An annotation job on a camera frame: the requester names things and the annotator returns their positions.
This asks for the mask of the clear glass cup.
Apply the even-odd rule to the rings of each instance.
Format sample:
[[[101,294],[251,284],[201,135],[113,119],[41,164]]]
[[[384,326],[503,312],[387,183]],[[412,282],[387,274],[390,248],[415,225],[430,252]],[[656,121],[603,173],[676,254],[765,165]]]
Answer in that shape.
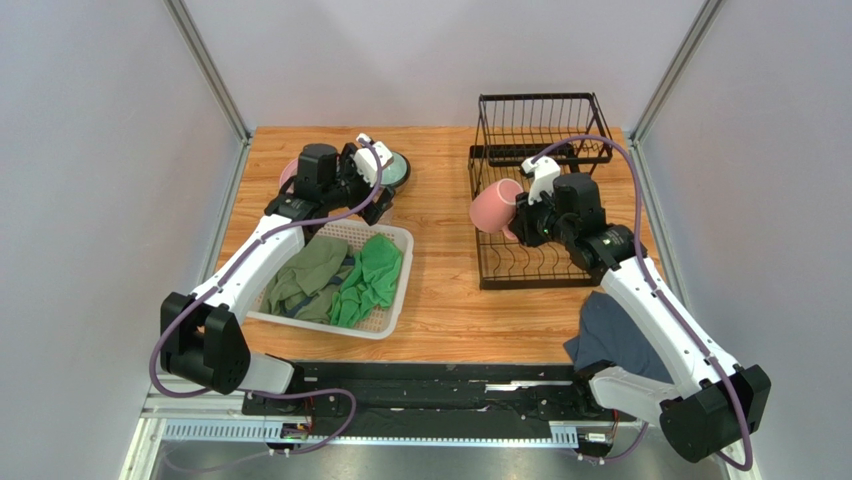
[[[395,203],[391,201],[385,206],[382,215],[378,220],[378,224],[391,225],[394,218],[394,210]]]

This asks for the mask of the pink plate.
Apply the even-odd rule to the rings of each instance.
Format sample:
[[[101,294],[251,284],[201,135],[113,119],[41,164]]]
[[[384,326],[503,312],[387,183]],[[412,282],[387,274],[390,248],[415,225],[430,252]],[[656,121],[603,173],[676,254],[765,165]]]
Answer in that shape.
[[[295,178],[297,177],[298,160],[292,160],[281,172],[279,177],[279,188],[287,187],[286,192],[294,191]]]

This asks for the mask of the pink mug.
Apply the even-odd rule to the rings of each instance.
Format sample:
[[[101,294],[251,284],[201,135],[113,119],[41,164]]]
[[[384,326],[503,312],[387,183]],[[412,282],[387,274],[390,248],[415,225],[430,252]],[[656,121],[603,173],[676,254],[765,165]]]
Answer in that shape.
[[[509,229],[516,214],[516,197],[523,193],[520,183],[504,178],[485,188],[471,203],[469,217],[472,224],[488,234],[502,233],[509,241],[517,236]]]

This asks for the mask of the brown speckled bowl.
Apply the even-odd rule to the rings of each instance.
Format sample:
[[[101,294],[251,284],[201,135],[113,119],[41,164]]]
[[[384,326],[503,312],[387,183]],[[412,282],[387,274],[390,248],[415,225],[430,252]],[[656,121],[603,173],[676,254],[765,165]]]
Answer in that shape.
[[[404,155],[394,152],[391,167],[393,168],[395,178],[395,180],[391,183],[391,186],[397,192],[401,192],[405,189],[411,177],[411,164]]]

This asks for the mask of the light green bowl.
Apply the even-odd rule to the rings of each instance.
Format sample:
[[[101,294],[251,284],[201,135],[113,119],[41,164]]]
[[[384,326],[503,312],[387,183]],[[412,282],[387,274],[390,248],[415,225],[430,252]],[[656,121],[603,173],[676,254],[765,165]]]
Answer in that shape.
[[[410,163],[408,159],[395,151],[392,151],[391,159],[382,169],[381,185],[384,188],[400,189],[405,186],[410,178]]]

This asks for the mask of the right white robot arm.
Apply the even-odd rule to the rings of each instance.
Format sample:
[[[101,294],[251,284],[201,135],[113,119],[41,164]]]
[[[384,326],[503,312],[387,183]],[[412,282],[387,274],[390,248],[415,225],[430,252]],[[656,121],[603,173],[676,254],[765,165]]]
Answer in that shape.
[[[647,255],[637,230],[607,222],[597,183],[585,173],[532,177],[516,198],[510,231],[523,245],[562,245],[626,312],[670,379],[652,380],[615,362],[588,368],[593,401],[662,430],[683,459],[717,455],[732,467],[754,466],[751,440],[772,382],[759,365],[743,366],[697,324]]]

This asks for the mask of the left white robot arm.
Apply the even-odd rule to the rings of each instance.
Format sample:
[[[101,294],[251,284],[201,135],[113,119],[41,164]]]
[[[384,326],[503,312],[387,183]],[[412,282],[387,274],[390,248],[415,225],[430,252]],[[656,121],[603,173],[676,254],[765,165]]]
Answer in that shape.
[[[159,371],[198,385],[197,395],[235,391],[285,394],[293,363],[249,349],[241,326],[261,290],[323,225],[361,216],[375,224],[391,206],[394,188],[383,183],[400,154],[360,134],[342,150],[305,146],[249,239],[189,294],[173,292],[161,304],[160,337],[148,373],[163,395]]]

